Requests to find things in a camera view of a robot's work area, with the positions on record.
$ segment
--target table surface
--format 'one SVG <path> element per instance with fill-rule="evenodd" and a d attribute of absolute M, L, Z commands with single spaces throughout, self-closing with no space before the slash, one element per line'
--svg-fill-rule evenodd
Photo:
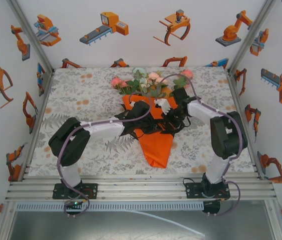
<path fill-rule="evenodd" d="M 235 105 L 222 67 L 148 67 L 146 72 L 161 71 L 162 76 L 190 69 L 198 96 L 207 104 L 222 110 L 234 111 Z M 29 176 L 57 176 L 56 157 L 48 141 L 70 117 L 80 121 L 97 121 L 123 111 L 122 95 L 111 88 L 111 80 L 118 76 L 132 79 L 133 68 L 61 68 L 57 69 L 41 123 Z M 187 88 L 190 96 L 192 90 Z M 207 125 L 195 117 L 191 126 L 174 137 L 168 165 L 155 168 L 148 165 L 139 142 L 131 136 L 103 138 L 88 144 L 80 161 L 82 175 L 189 174 L 205 172 L 214 154 Z M 253 172 L 248 153 L 231 165 L 230 172 Z"/>

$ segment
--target flower bouquet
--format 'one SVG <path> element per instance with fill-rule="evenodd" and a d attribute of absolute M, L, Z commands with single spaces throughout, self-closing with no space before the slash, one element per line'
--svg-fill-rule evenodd
<path fill-rule="evenodd" d="M 172 97 L 172 90 L 168 87 L 169 82 L 167 79 L 163 80 L 161 72 L 146 73 L 141 67 L 136 67 L 133 70 L 133 80 L 122 80 L 118 76 L 112 80 L 111 85 L 113 88 L 119 90 L 121 95 L 130 95 L 134 92 L 142 92 L 145 95 L 153 98 L 167 98 Z M 181 71 L 180 74 L 187 76 L 189 79 L 193 78 L 192 71 L 186 69 Z M 183 88 L 189 86 L 185 77 L 180 76 L 173 80 L 174 86 L 172 89 Z"/>
<path fill-rule="evenodd" d="M 166 98 L 173 109 L 177 107 L 172 97 L 172 90 L 169 89 L 169 82 L 167 79 L 163 80 L 161 72 L 146 73 L 143 68 L 137 67 L 132 73 L 133 80 L 122 80 L 115 76 L 111 82 L 113 88 L 119 90 L 121 95 L 125 95 L 122 97 L 122 100 L 127 110 L 132 109 L 130 100 L 132 102 L 145 101 L 147 104 L 154 106 L 155 97 Z M 184 70 L 181 74 L 190 79 L 193 78 L 193 73 L 190 70 Z M 173 89 L 186 87 L 189 84 L 183 76 L 173 80 L 173 83 Z M 162 113 L 160 108 L 151 108 L 151 115 L 154 119 L 161 119 Z M 166 168 L 174 135 L 161 134 L 160 132 L 144 134 L 141 129 L 136 129 L 134 132 L 138 136 L 148 164 L 156 168 Z"/>

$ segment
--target orange cloth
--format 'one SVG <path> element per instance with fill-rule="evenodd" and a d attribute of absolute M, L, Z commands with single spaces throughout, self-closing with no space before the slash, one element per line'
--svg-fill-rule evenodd
<path fill-rule="evenodd" d="M 129 103 L 129 97 L 130 95 L 126 95 L 122 99 L 126 109 L 131 110 L 132 106 Z M 166 99 L 172 108 L 177 107 L 173 97 L 168 97 Z M 137 95 L 133 95 L 131 97 L 132 102 L 137 102 L 142 100 L 144 100 L 147 104 L 150 104 L 147 97 L 137 96 Z M 151 97 L 152 106 L 153 106 L 151 109 L 151 114 L 154 119 L 162 119 L 161 114 L 163 112 L 160 108 L 155 107 L 154 100 L 155 98 Z M 135 133 L 137 136 L 141 136 L 143 134 L 143 132 L 140 129 L 136 129 Z M 159 132 L 153 134 L 144 134 L 142 137 L 139 138 L 139 142 L 141 144 L 144 157 L 150 166 L 156 168 L 166 168 L 173 143 L 172 135 L 161 134 Z"/>

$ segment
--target white cable tray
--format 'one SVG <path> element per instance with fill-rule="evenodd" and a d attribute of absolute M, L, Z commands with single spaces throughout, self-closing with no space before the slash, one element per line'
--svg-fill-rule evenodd
<path fill-rule="evenodd" d="M 77 212 L 85 209 L 87 203 L 73 206 L 67 212 Z M 64 202 L 19 202 L 16 207 L 18 212 L 62 212 Z M 91 202 L 89 212 L 120 212 L 132 211 L 202 211 L 202 201 L 152 201 L 152 202 Z"/>

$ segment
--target pink flower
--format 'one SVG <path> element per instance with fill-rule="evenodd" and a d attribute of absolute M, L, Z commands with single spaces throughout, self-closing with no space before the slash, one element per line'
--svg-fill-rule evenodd
<path fill-rule="evenodd" d="M 187 76 L 190 80 L 193 79 L 193 76 L 194 76 L 193 72 L 188 69 L 185 69 L 184 71 L 180 72 L 180 74 Z"/>
<path fill-rule="evenodd" d="M 151 72 L 149 74 L 149 79 L 155 80 L 157 78 L 159 78 L 160 76 L 156 73 L 156 72 Z"/>
<path fill-rule="evenodd" d="M 122 81 L 122 82 L 120 83 L 120 87 L 121 87 L 121 88 L 127 87 L 127 86 L 128 86 L 127 83 L 126 83 L 127 81 L 129 81 L 129 80 Z"/>
<path fill-rule="evenodd" d="M 162 79 L 163 79 L 162 77 L 157 78 L 155 80 L 155 84 L 159 84 Z M 168 85 L 169 83 L 168 83 L 167 79 L 165 79 L 164 81 L 162 81 L 162 84 Z"/>
<path fill-rule="evenodd" d="M 111 81 L 111 85 L 113 88 L 116 88 L 117 85 L 121 84 L 122 83 L 122 79 L 116 77 L 116 78 L 113 78 L 113 80 Z"/>

